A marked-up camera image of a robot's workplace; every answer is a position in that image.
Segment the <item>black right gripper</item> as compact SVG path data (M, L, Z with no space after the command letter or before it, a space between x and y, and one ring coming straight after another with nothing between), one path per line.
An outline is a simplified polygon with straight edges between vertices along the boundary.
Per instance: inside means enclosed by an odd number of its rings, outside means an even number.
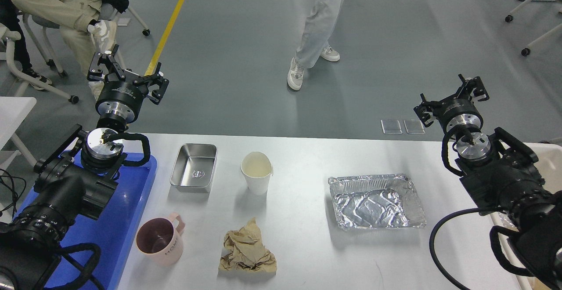
M483 118L474 106L474 100L483 102L490 99L488 92L479 76L474 78L458 74L461 86L453 94L452 100L428 101L421 93L421 103L414 112L424 127L430 127L436 120L444 133L457 125L468 125L469 128L481 130Z

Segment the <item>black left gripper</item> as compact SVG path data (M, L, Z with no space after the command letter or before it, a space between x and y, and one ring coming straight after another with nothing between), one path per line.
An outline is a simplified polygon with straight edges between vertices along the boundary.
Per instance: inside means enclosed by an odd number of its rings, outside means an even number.
M159 105L169 85L160 62L153 74L138 76L124 72L120 60L119 45L115 44L110 51L96 52L88 70L87 80L96 82L99 90L96 111L101 120L136 120L143 100Z

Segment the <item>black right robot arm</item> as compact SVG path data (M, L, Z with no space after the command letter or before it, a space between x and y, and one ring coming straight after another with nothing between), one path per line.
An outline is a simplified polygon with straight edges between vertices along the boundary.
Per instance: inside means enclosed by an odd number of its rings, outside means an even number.
M476 207L459 210L442 218L433 228L429 250L438 270L457 288L465 286L452 277L438 260L434 241L448 220L464 214L485 216L504 213L515 226L490 229L490 246L500 266L514 274L536 277L552 290L561 288L562 203L561 192L544 188L535 163L536 153L526 144L497 127L493 134L482 132L483 118L475 101L489 94L479 76L459 76L461 86L440 101L428 101L422 94L414 108L420 122L429 127L437 120L443 130L443 165L459 177Z

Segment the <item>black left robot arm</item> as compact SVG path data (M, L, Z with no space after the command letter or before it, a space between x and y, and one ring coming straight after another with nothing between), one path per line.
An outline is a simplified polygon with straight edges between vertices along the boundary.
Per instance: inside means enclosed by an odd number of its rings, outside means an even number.
M145 98L160 104L169 85L160 62L153 74L140 76L121 68L116 51L118 46L97 52L90 64L90 83L103 84L96 101L96 128L73 126L60 147L36 163L38 196L12 222L1 224L3 290L45 290L63 258L79 274L59 290L78 290L87 282L104 289L93 274L100 247L61 242L78 215L99 219L118 188L120 167L141 167L149 161L148 138L128 133L128 124L137 120Z

